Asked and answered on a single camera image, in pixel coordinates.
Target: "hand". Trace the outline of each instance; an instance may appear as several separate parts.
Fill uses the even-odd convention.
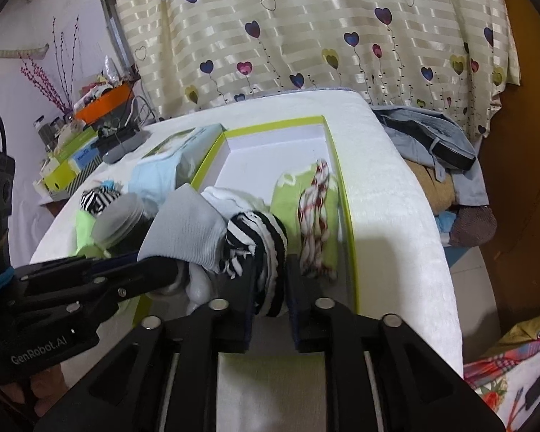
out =
[[[38,398],[34,411],[41,418],[68,391],[60,364],[30,377],[30,388]],[[2,392],[14,403],[24,404],[22,388],[17,383],[0,387]]]

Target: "orange box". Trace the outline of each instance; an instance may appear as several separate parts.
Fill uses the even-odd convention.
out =
[[[130,93],[130,85],[124,83],[123,85],[114,88],[112,91],[103,94],[100,96],[100,99],[90,102],[81,111],[76,112],[75,118],[84,120],[87,125],[90,125],[100,117],[104,117],[104,115],[110,113],[119,105],[126,102]]]

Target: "tile floor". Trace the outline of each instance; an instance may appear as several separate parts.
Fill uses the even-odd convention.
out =
[[[466,252],[450,268],[450,275],[462,328],[464,362],[472,362],[500,338],[494,293],[480,249]]]

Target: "curtain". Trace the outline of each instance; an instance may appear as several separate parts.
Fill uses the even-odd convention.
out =
[[[116,0],[162,117],[298,89],[443,112],[486,136],[519,82],[504,0]]]

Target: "bed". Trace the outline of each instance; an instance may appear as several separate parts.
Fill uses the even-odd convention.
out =
[[[136,162],[173,132],[222,123],[227,129],[312,115],[326,118],[346,183],[354,229],[359,312],[396,312],[459,374],[462,339],[454,290],[432,211],[367,102],[345,90],[288,93],[207,109],[146,127],[138,150],[101,165],[70,198],[32,262],[70,255],[81,192],[96,182],[127,182]],[[101,342],[64,362],[74,384],[132,326],[135,303],[99,328]],[[324,430],[323,364],[319,356],[221,356],[219,430]],[[316,404],[314,408],[303,405]]]

